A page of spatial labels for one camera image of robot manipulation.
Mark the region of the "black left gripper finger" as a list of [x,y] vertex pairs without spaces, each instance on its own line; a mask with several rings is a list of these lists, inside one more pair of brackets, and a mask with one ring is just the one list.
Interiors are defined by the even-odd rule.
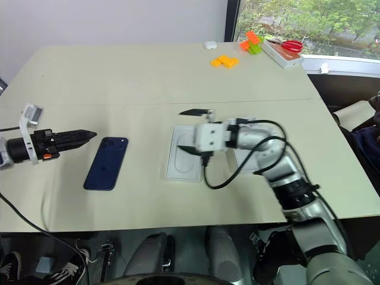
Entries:
[[96,132],[83,129],[54,133],[54,137],[57,143],[86,143],[96,135]]
[[56,138],[56,148],[58,152],[73,150],[80,148],[89,142],[89,139],[73,139],[73,138]]

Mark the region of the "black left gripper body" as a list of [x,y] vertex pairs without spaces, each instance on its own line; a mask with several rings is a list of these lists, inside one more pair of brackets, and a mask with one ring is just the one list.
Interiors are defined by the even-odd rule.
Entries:
[[48,161],[59,158],[60,154],[57,148],[55,134],[51,129],[34,131],[32,142],[38,160]]

